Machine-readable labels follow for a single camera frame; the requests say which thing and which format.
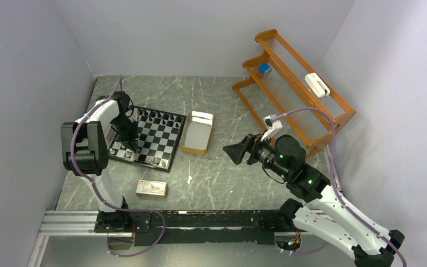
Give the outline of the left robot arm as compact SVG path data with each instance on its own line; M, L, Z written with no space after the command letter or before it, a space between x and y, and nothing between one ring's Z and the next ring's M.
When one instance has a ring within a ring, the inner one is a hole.
M106 138L110 131L114 131L122 145L133 152L139 150L138 121L130 119L129 110L134 110L130 96L118 91L101 97L77 121L65 122L61 126L63 165L85 181L96 197L97 224L114 232L127 230L132 216L106 169L109 161Z

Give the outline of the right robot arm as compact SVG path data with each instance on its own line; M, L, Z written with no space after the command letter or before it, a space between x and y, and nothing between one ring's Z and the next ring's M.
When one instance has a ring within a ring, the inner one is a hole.
M284 230L305 230L338 248L355 266L392 266L400 252L404 234L373 222L340 194L334 182L307 164L305 150L290 135L282 135L274 145L261 135L248 134L223 151L236 165L249 154L248 165L260 163L281 178L281 183L295 196L278 210L278 224Z

